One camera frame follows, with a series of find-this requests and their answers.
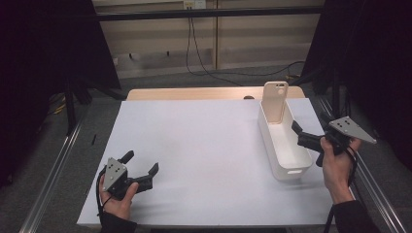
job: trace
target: black sleeve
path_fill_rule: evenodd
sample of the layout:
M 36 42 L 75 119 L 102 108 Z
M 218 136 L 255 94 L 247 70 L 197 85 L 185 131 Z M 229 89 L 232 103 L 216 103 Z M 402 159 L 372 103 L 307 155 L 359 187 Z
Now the black sleeve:
M 134 233 L 137 227 L 136 222 L 124 220 L 109 213 L 102 214 L 101 224 L 101 233 Z
M 334 205 L 333 212 L 339 233 L 380 232 L 359 201 Z

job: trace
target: wire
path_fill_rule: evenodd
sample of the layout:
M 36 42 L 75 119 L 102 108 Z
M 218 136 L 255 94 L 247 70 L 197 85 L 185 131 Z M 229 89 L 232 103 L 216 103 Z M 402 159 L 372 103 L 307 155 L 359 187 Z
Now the wire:
M 196 74 L 196 73 L 193 73 L 193 72 L 190 70 L 190 68 L 189 68 L 189 47 L 190 47 L 191 31 L 192 31 L 192 33 L 193 33 L 193 40 L 194 40 L 194 43 L 195 43 L 195 46 L 196 46 L 197 57 L 199 58 L 199 61 L 200 61 L 200 64 L 201 64 L 203 70 L 206 72 L 205 74 Z M 218 79 L 218 80 L 222 80 L 222 81 L 234 83 L 234 84 L 237 84 L 237 85 L 241 85 L 241 84 L 239 84 L 239 83 L 235 83 L 235 82 L 230 81 L 230 80 L 222 79 L 222 78 L 216 77 L 216 76 L 214 76 L 214 75 L 218 74 L 218 75 L 240 75 L 240 76 L 251 76 L 251 77 L 265 77 L 265 76 L 272 76 L 272 75 L 279 74 L 279 73 L 281 73 L 281 72 L 283 72 L 283 71 L 285 71 L 285 70 L 288 70 L 288 74 L 290 74 L 290 68 L 291 68 L 293 65 L 295 65 L 295 64 L 300 64 L 300 63 L 305 63 L 305 62 L 304 62 L 304 61 L 295 61 L 295 62 L 289 64 L 287 67 L 285 67 L 285 68 L 283 68 L 283 69 L 281 69 L 281 70 L 278 70 L 278 71 L 275 71 L 275 72 L 271 72 L 271 73 L 267 73 L 267 74 L 253 74 L 253 75 L 252 75 L 252 74 L 238 73 L 238 72 L 210 72 L 210 71 L 207 71 L 206 68 L 205 68 L 204 65 L 203 65 L 202 59 L 201 59 L 200 54 L 199 54 L 199 49 L 198 49 L 197 40 L 196 40 L 196 35 L 195 35 L 195 30 L 194 30 L 193 18 L 189 18 L 189 39 L 188 39 L 188 49 L 187 49 L 187 52 L 186 52 L 186 65 L 187 65 L 188 71 L 189 71 L 191 74 L 193 74 L 193 75 L 196 75 L 196 76 L 206 76 L 206 75 L 208 75 L 208 76 L 211 76 L 212 78 L 215 78 L 215 79 Z

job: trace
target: human hand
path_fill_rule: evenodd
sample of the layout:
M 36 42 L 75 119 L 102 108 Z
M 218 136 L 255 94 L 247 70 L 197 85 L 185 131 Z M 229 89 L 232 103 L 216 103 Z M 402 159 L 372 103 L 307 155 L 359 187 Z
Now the human hand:
M 104 211 L 122 219 L 129 220 L 131 199 L 133 199 L 134 194 L 136 194 L 137 188 L 139 188 L 139 184 L 133 183 L 127 189 L 124 198 L 119 201 L 116 200 L 115 197 L 112 197 L 112 194 L 110 194 L 109 192 L 103 191 L 103 183 L 104 175 L 100 178 L 99 183 L 100 200 L 102 203 L 105 203 L 107 201 L 107 203 L 104 205 Z
M 346 152 L 334 155 L 333 145 L 325 137 L 321 138 L 321 146 L 325 153 L 323 161 L 325 186 L 329 190 L 333 204 L 354 200 L 348 187 L 352 168 L 351 158 Z M 357 151 L 361 146 L 361 140 L 354 138 L 349 146 Z

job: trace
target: wrist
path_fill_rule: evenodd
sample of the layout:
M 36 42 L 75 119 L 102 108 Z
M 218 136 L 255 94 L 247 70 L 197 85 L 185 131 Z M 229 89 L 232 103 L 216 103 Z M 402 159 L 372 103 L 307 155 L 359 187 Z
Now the wrist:
M 349 187 L 347 186 L 332 188 L 329 190 L 329 193 L 334 205 L 355 200 L 354 196 L 349 190 Z

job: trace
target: white container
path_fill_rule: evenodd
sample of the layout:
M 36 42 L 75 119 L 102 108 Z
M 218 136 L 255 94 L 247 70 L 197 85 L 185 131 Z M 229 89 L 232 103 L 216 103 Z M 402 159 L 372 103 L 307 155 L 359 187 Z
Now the white container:
M 286 102 L 288 83 L 269 82 L 263 90 L 258 124 L 273 176 L 280 181 L 299 179 L 313 164 L 308 149 L 297 144 L 293 114 Z

